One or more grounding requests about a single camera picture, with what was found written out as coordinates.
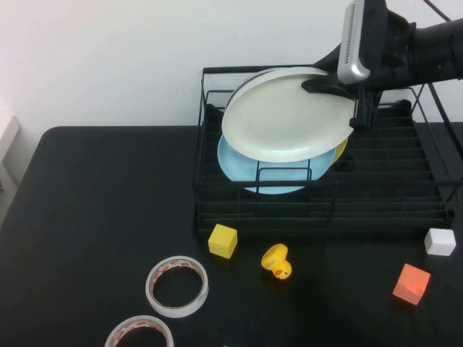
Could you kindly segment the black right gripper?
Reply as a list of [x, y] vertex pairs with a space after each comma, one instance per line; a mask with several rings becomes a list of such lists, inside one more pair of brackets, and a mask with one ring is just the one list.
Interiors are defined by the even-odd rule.
[[301, 87], [356, 100], [350, 127], [371, 129], [378, 110], [378, 92], [371, 90], [385, 90], [394, 70], [407, 65], [408, 40], [415, 28], [388, 10], [385, 1], [351, 1], [340, 44], [314, 64], [328, 74], [305, 80]]

